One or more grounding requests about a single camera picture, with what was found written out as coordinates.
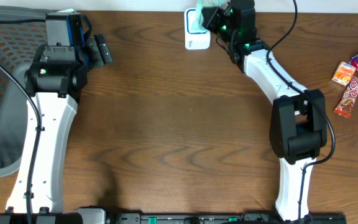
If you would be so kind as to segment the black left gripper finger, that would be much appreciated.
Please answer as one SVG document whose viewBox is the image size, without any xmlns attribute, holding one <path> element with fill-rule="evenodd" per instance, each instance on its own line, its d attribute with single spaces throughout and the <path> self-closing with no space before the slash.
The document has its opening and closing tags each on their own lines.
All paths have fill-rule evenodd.
<svg viewBox="0 0 358 224">
<path fill-rule="evenodd" d="M 104 64 L 112 63 L 112 55 L 104 34 L 95 34 L 95 41 L 98 46 L 99 56 Z"/>
<path fill-rule="evenodd" d="M 89 55 L 90 69 L 96 69 L 104 66 L 103 56 L 99 49 L 99 40 L 96 36 L 90 37 L 85 42 L 85 49 Z"/>
</svg>

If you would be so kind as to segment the teal snack bar wrapper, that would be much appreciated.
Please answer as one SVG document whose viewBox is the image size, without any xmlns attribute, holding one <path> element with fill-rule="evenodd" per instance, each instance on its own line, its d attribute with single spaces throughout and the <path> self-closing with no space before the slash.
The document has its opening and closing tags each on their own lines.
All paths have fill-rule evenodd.
<svg viewBox="0 0 358 224">
<path fill-rule="evenodd" d="M 196 5 L 195 9 L 195 19 L 192 23 L 193 27 L 196 31 L 206 32 L 207 30 L 202 26 L 204 22 L 204 17 L 202 15 L 202 10 L 204 8 L 210 7 L 223 7 L 226 5 L 228 0 L 199 0 Z"/>
</svg>

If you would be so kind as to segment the small orange tissue pack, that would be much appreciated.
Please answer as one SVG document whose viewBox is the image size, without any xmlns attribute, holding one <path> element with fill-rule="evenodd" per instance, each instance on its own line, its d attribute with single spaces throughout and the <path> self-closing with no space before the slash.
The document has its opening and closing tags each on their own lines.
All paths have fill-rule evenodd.
<svg viewBox="0 0 358 224">
<path fill-rule="evenodd" d="M 351 78 L 353 77 L 354 73 L 356 71 L 356 68 L 346 62 L 341 62 L 336 71 L 334 72 L 334 75 L 332 77 L 332 81 L 346 86 Z"/>
</svg>

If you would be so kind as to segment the orange brown snack bar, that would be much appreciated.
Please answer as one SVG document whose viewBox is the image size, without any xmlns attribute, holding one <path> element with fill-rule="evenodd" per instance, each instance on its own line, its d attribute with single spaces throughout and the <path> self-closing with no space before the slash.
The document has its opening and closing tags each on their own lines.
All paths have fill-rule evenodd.
<svg viewBox="0 0 358 224">
<path fill-rule="evenodd" d="M 352 77 L 344 91 L 344 94 L 335 107 L 334 112 L 343 117 L 350 118 L 352 109 L 358 96 L 358 77 Z"/>
</svg>

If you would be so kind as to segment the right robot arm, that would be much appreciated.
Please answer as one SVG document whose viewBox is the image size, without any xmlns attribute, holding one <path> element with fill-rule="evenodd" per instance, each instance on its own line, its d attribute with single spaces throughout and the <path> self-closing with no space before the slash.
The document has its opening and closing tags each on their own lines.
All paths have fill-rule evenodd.
<svg viewBox="0 0 358 224">
<path fill-rule="evenodd" d="M 226 53 L 272 104 L 269 140 L 279 158 L 275 211 L 283 223 L 311 223 L 311 170 L 327 141 L 324 96 L 295 81 L 257 35 L 253 1 L 200 1 L 196 23 L 227 43 Z"/>
</svg>

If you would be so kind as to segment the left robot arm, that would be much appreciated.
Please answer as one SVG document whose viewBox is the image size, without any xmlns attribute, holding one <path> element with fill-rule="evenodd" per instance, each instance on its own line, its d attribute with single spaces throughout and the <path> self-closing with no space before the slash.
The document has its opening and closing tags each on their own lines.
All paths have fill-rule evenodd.
<svg viewBox="0 0 358 224">
<path fill-rule="evenodd" d="M 41 45 L 18 88 L 27 99 L 27 131 L 16 183 L 0 223 L 110 223 L 101 207 L 63 211 L 63 168 L 70 128 L 90 70 L 112 62 L 105 36 L 74 10 L 45 16 Z"/>
</svg>

